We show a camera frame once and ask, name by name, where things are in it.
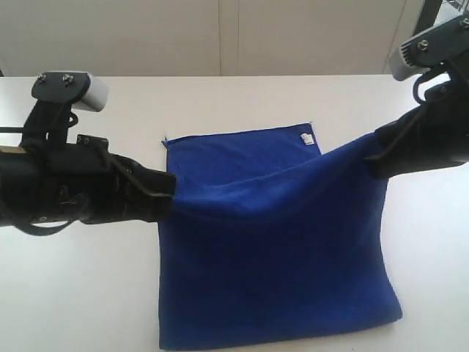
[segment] screw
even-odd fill
[[[428,45],[429,45],[428,40],[422,40],[418,42],[417,49],[420,51],[426,51],[428,49]]]
[[[45,74],[41,73],[40,75],[37,75],[37,81],[39,82],[39,84],[44,83],[45,82]]]
[[[62,80],[63,80],[63,82],[66,83],[66,85],[72,84],[72,82],[73,82],[73,76],[69,75],[68,73],[65,73],[65,74],[62,76]]]
[[[466,17],[461,21],[461,27],[464,29],[469,29],[469,18]]]

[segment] white tag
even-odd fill
[[[305,142],[306,145],[314,144],[314,139],[312,134],[303,133],[301,139]]]

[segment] white table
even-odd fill
[[[104,78],[99,114],[71,131],[164,169],[160,140],[312,121],[323,152],[414,107],[389,76]],[[22,125],[32,78],[0,79],[0,124]],[[0,136],[2,144],[17,136]],[[469,167],[392,179],[383,217],[388,275],[404,317],[378,329],[238,351],[467,351]],[[0,229],[0,351],[158,351],[157,226],[75,224],[47,238]]]

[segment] blue towel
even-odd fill
[[[387,181],[374,134],[321,155],[309,124],[166,142],[160,348],[343,334],[402,316],[380,248]]]

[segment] blue cloth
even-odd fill
[[[166,143],[177,176],[159,224],[160,347],[343,334],[402,316],[380,248],[387,182],[374,134],[321,155],[309,124]]]

